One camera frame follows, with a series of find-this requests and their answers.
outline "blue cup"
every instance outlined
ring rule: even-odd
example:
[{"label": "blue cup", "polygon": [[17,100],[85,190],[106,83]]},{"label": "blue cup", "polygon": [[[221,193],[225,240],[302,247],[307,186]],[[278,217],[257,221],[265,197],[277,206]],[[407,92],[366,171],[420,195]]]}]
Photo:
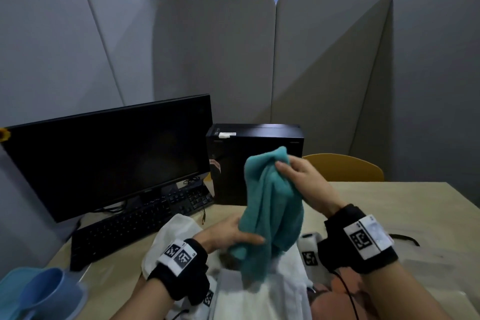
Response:
[{"label": "blue cup", "polygon": [[23,320],[71,320],[87,301],[84,287],[60,268],[49,268],[28,282],[20,294]]}]

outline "yellow chair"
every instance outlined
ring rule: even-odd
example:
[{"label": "yellow chair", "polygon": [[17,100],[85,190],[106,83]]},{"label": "yellow chair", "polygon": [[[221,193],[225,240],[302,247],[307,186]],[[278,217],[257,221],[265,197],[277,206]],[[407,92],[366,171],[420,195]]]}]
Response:
[{"label": "yellow chair", "polygon": [[327,181],[383,182],[382,169],[360,158],[335,153],[304,156]]}]

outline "teal towel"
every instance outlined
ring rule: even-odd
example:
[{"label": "teal towel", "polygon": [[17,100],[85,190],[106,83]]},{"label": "teal towel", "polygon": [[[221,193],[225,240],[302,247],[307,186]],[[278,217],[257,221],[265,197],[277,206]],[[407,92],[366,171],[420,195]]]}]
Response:
[{"label": "teal towel", "polygon": [[302,229],[302,196],[290,180],[279,174],[276,161],[290,164],[285,147],[249,157],[245,162],[247,208],[238,228],[261,235],[265,244],[237,244],[229,250],[249,280],[264,280],[271,260],[294,245]]}]

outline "computer monitor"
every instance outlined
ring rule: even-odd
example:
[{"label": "computer monitor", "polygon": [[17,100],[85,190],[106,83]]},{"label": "computer monitor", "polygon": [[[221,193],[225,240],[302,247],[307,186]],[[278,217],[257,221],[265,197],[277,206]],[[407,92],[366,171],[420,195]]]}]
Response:
[{"label": "computer monitor", "polygon": [[200,95],[12,126],[2,145],[61,222],[208,172],[211,126]]}]

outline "keyboard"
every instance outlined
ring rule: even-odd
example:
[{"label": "keyboard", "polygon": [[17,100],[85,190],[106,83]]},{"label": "keyboard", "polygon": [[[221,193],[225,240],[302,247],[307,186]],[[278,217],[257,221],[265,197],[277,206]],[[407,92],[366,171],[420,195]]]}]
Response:
[{"label": "keyboard", "polygon": [[175,214],[192,215],[212,204],[206,186],[183,188],[76,230],[71,236],[70,270],[81,271],[90,263],[158,232]]}]

